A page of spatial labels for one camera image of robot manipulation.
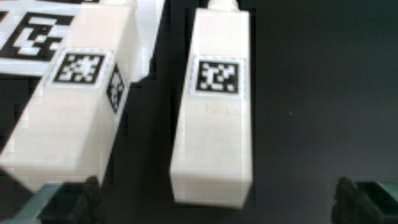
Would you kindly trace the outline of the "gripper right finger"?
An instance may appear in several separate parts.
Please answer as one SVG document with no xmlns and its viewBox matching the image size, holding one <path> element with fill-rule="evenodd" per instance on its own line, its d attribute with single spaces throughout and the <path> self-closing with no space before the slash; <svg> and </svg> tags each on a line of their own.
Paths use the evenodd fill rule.
<svg viewBox="0 0 398 224">
<path fill-rule="evenodd" d="M 343 177 L 334 194 L 334 224 L 398 224 L 398 183 Z"/>
</svg>

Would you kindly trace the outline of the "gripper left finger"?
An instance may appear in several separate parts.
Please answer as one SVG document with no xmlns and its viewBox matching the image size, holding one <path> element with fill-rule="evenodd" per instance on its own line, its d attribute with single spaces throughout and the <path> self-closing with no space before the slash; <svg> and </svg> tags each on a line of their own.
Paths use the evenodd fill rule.
<svg viewBox="0 0 398 224">
<path fill-rule="evenodd" d="M 18 224 L 105 224 L 100 181 L 43 185 L 16 215 Z"/>
</svg>

